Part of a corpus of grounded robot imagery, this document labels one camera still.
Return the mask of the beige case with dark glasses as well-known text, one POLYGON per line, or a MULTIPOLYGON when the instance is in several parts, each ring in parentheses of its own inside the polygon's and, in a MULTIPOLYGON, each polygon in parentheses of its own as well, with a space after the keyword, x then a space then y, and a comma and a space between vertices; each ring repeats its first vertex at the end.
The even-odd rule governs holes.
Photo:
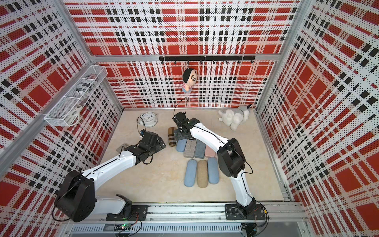
POLYGON ((170 147, 175 147, 177 145, 177 141, 174 134, 175 130, 176 130, 175 127, 170 127, 168 129, 168 144, 170 147))

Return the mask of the teal-lined glasses case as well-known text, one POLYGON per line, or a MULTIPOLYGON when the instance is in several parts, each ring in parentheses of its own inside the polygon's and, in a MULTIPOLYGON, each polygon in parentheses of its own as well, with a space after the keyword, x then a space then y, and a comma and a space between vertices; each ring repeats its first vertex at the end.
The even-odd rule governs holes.
POLYGON ((195 153, 195 148, 196 148, 197 140, 187 140, 185 150, 184 150, 184 157, 193 159, 194 158, 194 153, 195 153))

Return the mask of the teal grey case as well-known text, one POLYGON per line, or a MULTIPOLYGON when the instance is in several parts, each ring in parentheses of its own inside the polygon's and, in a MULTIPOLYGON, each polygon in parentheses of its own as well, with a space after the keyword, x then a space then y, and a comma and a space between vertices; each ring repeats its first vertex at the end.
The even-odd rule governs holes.
POLYGON ((197 140, 196 141, 195 150, 194 150, 194 158, 204 159, 204 157, 205 157, 205 150, 206 150, 206 144, 204 144, 200 140, 197 140))

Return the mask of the blue case with white sunglasses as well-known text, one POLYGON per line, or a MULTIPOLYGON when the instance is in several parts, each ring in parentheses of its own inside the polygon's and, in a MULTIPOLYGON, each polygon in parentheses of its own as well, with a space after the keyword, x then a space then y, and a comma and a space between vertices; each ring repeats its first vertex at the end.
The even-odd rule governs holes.
POLYGON ((196 178, 196 170, 197 170, 197 161, 189 160, 186 167, 184 185, 186 187, 192 187, 195 183, 196 178))

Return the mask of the blue case with pink glasses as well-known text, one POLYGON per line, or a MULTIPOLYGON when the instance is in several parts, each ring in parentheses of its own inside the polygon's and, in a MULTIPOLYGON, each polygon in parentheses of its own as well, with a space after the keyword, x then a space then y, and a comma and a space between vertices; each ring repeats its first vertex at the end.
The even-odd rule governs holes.
POLYGON ((218 161, 216 158, 209 158, 207 162, 208 162, 208 182, 213 185, 218 184, 220 180, 218 161))

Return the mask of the grey marble teal-lined case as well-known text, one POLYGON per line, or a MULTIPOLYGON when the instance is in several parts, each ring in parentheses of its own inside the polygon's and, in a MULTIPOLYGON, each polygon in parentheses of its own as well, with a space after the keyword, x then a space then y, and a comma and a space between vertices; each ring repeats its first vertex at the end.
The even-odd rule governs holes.
POLYGON ((118 152, 118 153, 120 153, 120 152, 122 152, 125 148, 127 148, 128 147, 128 144, 126 144, 126 143, 124 143, 124 144, 122 144, 121 146, 119 146, 117 149, 116 149, 116 151, 118 152))

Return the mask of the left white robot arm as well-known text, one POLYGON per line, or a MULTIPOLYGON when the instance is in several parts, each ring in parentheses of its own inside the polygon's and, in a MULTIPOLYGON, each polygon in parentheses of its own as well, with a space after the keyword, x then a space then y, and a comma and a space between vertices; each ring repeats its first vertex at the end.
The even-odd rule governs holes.
POLYGON ((166 145, 156 133, 141 130, 142 139, 136 144, 121 147, 118 155, 105 163, 83 172, 69 172, 58 191, 54 209, 63 212, 70 220, 81 222, 93 214, 109 214, 121 218, 132 216, 132 201, 123 195, 101 197, 97 190, 119 173, 163 150, 166 145))

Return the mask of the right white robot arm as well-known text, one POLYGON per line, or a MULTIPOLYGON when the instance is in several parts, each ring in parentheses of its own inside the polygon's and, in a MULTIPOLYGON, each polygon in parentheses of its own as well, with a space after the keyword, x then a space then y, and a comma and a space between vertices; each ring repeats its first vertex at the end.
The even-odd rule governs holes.
POLYGON ((256 205, 246 180, 245 167, 248 165, 239 142, 235 138, 227 139, 205 127, 198 119, 189 119, 183 112, 173 116, 179 132, 188 139, 203 142, 217 153, 219 169, 231 179, 236 203, 241 208, 256 205))

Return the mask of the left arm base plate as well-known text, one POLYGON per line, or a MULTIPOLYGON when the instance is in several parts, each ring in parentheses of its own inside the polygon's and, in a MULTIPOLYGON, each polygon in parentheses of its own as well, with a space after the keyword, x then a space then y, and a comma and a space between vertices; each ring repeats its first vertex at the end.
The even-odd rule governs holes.
POLYGON ((146 220, 149 205, 131 205, 125 207, 119 214, 107 214, 106 221, 141 221, 146 220))

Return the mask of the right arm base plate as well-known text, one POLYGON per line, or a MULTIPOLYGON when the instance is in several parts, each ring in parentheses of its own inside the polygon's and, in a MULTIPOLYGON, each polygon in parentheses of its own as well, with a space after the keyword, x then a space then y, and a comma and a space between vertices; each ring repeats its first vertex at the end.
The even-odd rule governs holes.
POLYGON ((227 220, 265 220, 266 215, 261 204, 242 207, 237 203, 225 205, 225 215, 227 220))

